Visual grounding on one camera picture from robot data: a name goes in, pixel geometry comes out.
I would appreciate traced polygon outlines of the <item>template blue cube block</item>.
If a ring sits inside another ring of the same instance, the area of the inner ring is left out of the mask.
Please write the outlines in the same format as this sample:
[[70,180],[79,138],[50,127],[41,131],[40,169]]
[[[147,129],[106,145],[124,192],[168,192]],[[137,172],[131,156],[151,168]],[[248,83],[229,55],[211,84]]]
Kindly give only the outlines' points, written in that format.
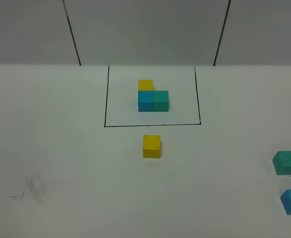
[[138,111],[153,112],[153,91],[138,91]]

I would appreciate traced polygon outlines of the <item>template yellow cube block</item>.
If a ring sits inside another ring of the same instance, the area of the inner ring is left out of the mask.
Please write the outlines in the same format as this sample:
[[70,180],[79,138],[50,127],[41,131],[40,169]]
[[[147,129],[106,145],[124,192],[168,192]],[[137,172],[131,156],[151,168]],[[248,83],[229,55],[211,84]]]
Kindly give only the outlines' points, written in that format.
[[138,90],[139,91],[153,91],[154,90],[153,80],[139,80]]

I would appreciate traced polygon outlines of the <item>template green cube block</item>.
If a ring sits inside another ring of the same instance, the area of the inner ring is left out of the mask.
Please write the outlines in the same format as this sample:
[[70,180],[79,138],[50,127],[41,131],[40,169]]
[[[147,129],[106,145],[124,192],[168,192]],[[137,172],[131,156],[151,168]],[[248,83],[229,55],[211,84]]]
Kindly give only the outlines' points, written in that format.
[[153,111],[169,111],[169,94],[167,90],[153,92]]

